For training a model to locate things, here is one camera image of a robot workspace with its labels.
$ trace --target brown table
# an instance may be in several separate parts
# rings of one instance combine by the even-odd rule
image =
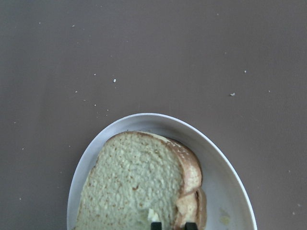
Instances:
[[[306,23],[304,0],[1,1],[0,229],[65,230],[90,141],[155,112],[223,151],[260,230],[305,230]]]

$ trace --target bread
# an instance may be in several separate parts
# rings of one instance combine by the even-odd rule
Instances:
[[[123,132],[100,151],[81,193],[75,230],[178,230],[206,222],[201,169],[188,148],[145,132]]]

